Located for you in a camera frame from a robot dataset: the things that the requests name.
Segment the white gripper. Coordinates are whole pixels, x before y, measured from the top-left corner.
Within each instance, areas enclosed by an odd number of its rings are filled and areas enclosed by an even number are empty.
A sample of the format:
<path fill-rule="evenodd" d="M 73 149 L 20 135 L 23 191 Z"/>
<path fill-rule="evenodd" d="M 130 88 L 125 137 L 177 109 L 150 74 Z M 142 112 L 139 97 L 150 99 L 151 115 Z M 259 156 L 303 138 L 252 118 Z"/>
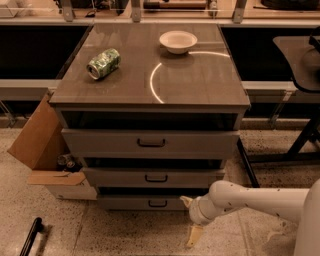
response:
<path fill-rule="evenodd" d="M 200 196 L 195 199 L 181 196 L 180 200 L 186 208 L 189 208 L 190 219 L 195 223 L 188 229 L 186 246 L 191 248 L 195 246 L 201 238 L 203 233 L 202 226 L 208 225 L 217 217 L 217 209 L 208 195 Z"/>

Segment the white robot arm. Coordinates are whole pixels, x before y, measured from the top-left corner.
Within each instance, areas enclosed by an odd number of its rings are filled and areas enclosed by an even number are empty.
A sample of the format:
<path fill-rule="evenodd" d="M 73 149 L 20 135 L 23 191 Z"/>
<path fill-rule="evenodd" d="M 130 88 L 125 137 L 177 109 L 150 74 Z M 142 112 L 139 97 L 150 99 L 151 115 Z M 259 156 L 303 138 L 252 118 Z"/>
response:
<path fill-rule="evenodd" d="M 294 256 L 320 256 L 320 180 L 310 188 L 247 188 L 219 180 L 195 199 L 181 196 L 192 225 L 187 247 L 200 239 L 203 227 L 218 216 L 250 208 L 298 224 Z"/>

